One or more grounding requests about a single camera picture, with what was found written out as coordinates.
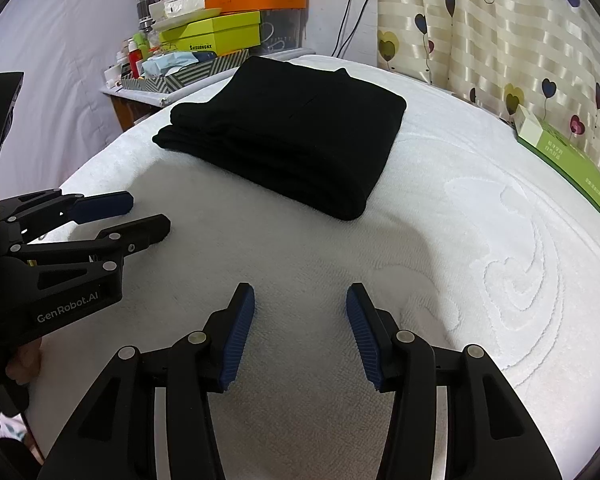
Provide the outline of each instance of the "white wall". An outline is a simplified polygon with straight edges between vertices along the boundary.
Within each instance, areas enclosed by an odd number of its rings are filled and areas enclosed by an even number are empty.
[[[135,0],[7,4],[0,72],[23,71],[25,79],[0,155],[0,198],[58,186],[121,133],[98,88],[137,30]]]
[[[365,0],[351,0],[340,44],[353,30],[364,2]],[[346,6],[347,0],[309,0],[302,46],[314,49],[316,54],[330,56],[336,44]],[[340,57],[376,66],[377,31],[378,0],[369,0],[358,30]]]

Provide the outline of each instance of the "human hand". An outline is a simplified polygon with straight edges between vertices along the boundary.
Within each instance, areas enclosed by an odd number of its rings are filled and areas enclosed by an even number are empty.
[[[40,343],[36,339],[21,346],[7,364],[7,377],[18,384],[27,384],[40,373]]]

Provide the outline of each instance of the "black folded cloth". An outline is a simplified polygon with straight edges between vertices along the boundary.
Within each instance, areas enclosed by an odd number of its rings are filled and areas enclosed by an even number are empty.
[[[182,103],[154,142],[342,220],[365,210],[404,99],[372,83],[250,57],[206,103]]]

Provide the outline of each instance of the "curtain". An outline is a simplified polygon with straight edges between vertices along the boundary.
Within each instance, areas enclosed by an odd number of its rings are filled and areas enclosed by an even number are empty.
[[[522,104],[600,168],[600,17],[587,0],[378,0],[378,66],[507,121]]]

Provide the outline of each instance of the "yellow-green box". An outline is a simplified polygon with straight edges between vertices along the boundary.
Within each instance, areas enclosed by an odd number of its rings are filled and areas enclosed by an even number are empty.
[[[514,115],[518,142],[560,173],[600,212],[600,170],[550,124],[523,106]]]
[[[224,56],[260,44],[260,12],[217,16],[165,30],[160,34],[165,50],[213,50]]]

